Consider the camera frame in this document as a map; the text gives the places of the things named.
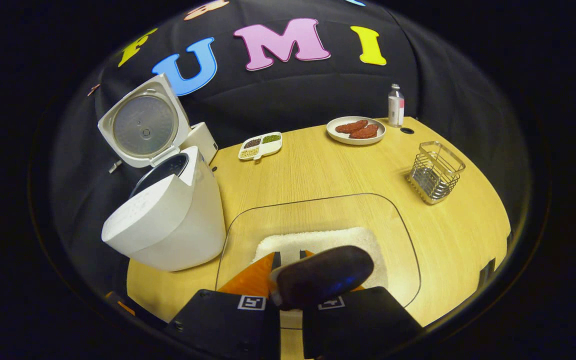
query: foam letter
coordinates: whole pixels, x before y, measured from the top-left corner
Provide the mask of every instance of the foam letter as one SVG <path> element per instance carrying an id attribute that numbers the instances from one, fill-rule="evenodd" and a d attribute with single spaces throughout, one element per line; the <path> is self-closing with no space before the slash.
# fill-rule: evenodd
<path id="1" fill-rule="evenodd" d="M 355 5 L 359 5 L 360 7 L 365 7 L 366 4 L 364 4 L 363 2 L 359 2 L 357 0 L 346 0 L 346 2 L 350 3 L 350 4 L 355 4 Z"/>
<path id="2" fill-rule="evenodd" d="M 137 52 L 139 51 L 139 47 L 144 45 L 144 43 L 146 43 L 146 41 L 148 41 L 148 35 L 156 32 L 156 31 L 157 31 L 157 28 L 152 29 L 149 32 L 147 32 L 147 34 L 138 38 L 137 41 L 126 46 L 126 48 L 124 48 L 124 50 L 121 51 L 123 53 L 123 56 L 121 57 L 121 61 L 119 61 L 117 68 L 121 67 L 125 62 L 128 61 L 128 59 L 132 58 L 133 55 L 137 54 Z"/>
<path id="3" fill-rule="evenodd" d="M 231 3 L 230 1 L 224 1 L 224 0 L 215 0 L 213 2 L 208 2 L 205 5 L 201 5 L 201 6 L 197 7 L 196 9 L 189 11 L 188 15 L 186 15 L 186 17 L 183 18 L 183 21 L 192 20 L 192 19 L 200 16 L 201 14 L 207 13 L 211 10 L 219 9 L 221 7 L 225 7 L 226 5 L 228 5 L 230 3 Z"/>
<path id="4" fill-rule="evenodd" d="M 234 32 L 246 44 L 250 62 L 246 69 L 250 71 L 268 68 L 274 61 L 264 54 L 266 48 L 282 62 L 290 59 L 293 46 L 297 43 L 299 51 L 295 57 L 302 61 L 323 60 L 330 57 L 330 51 L 322 46 L 315 26 L 318 21 L 314 18 L 293 18 L 286 25 L 282 35 L 268 29 L 263 25 L 250 25 Z"/>
<path id="5" fill-rule="evenodd" d="M 179 54 L 172 54 L 161 60 L 152 68 L 152 73 L 156 75 L 166 74 L 172 85 L 172 89 L 177 96 L 188 95 L 193 91 L 201 89 L 208 84 L 217 73 L 217 60 L 213 54 L 210 44 L 215 38 L 201 39 L 185 49 L 187 53 L 194 53 L 199 63 L 199 73 L 190 79 L 184 79 L 179 73 L 177 59 Z"/>
<path id="6" fill-rule="evenodd" d="M 379 43 L 377 43 L 377 37 L 379 36 L 377 31 L 361 26 L 351 26 L 350 30 L 359 35 L 359 42 L 363 51 L 363 54 L 359 56 L 359 60 L 366 64 L 386 65 L 386 59 L 382 56 Z"/>

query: white divided tray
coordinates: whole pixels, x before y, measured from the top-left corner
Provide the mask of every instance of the white divided tray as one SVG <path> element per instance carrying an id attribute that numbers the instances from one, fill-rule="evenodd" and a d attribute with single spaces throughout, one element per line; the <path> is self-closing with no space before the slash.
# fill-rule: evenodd
<path id="1" fill-rule="evenodd" d="M 279 139 L 264 143 L 264 139 L 271 135 L 279 135 Z M 244 146 L 246 146 L 246 144 L 248 144 L 251 141 L 259 141 L 259 144 L 255 146 L 250 146 L 248 148 L 244 148 Z M 277 151 L 279 151 L 279 149 L 282 148 L 283 141 L 284 137 L 282 136 L 282 133 L 279 131 L 268 132 L 267 134 L 250 137 L 250 139 L 247 139 L 241 144 L 238 157 L 240 160 L 251 160 L 251 159 L 259 160 L 261 159 L 261 157 L 265 155 L 272 155 Z"/>

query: green beans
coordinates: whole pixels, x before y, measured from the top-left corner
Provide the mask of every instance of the green beans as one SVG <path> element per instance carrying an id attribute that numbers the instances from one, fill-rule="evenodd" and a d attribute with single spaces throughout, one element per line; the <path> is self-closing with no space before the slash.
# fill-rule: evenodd
<path id="1" fill-rule="evenodd" d="M 281 139 L 282 137 L 279 135 L 268 135 L 266 137 L 263 138 L 262 144 L 265 144 L 267 142 L 275 142 L 278 141 L 279 139 Z"/>

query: table surface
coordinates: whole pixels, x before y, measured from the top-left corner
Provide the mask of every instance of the table surface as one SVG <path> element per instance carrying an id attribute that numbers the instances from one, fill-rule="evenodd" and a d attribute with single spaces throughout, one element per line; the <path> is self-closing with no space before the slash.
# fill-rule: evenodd
<path id="1" fill-rule="evenodd" d="M 386 123 L 384 118 L 376 120 Z M 326 125 L 284 132 L 281 150 L 258 161 L 239 160 L 241 144 L 220 149 L 210 167 L 217 167 L 214 174 L 226 229 L 252 208 L 376 194 L 366 197 L 370 198 L 367 207 L 375 201 L 387 208 L 376 200 L 385 198 L 397 211 L 373 216 L 375 227 L 387 222 L 405 225 L 394 225 L 395 244 L 385 248 L 380 241 L 386 266 L 390 266 L 387 289 L 402 305 L 411 300 L 406 310 L 420 325 L 435 321 L 475 292 L 480 270 L 490 260 L 495 259 L 499 266 L 506 256 L 510 223 L 493 186 L 458 148 L 414 118 L 406 117 L 404 126 L 414 134 L 386 125 L 381 141 L 364 146 L 331 139 Z M 424 203 L 405 178 L 419 144 L 427 141 L 448 146 L 466 164 L 452 193 L 435 205 Z M 253 228 L 250 221 L 240 220 L 237 225 L 242 231 Z M 382 233 L 384 230 L 375 230 L 378 239 Z M 241 257 L 237 249 L 233 243 L 227 244 L 224 259 L 226 251 L 229 258 Z M 219 263 L 217 257 L 194 268 L 166 272 L 130 260 L 128 296 L 169 322 L 198 290 L 215 289 Z M 301 330 L 282 329 L 281 344 L 282 359 L 304 358 Z"/>

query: white rice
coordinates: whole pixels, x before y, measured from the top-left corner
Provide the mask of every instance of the white rice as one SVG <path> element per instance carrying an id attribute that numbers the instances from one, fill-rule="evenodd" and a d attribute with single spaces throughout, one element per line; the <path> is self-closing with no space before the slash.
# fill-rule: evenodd
<path id="1" fill-rule="evenodd" d="M 362 284 L 363 287 L 384 287 L 388 289 L 388 272 L 386 271 L 382 249 L 373 231 L 365 227 L 268 236 L 257 246 L 256 254 L 250 264 L 270 253 L 279 251 L 281 253 L 281 265 L 287 265 L 299 260 L 300 250 L 307 250 L 317 254 L 324 250 L 348 245 L 363 249 L 374 262 L 372 274 Z"/>

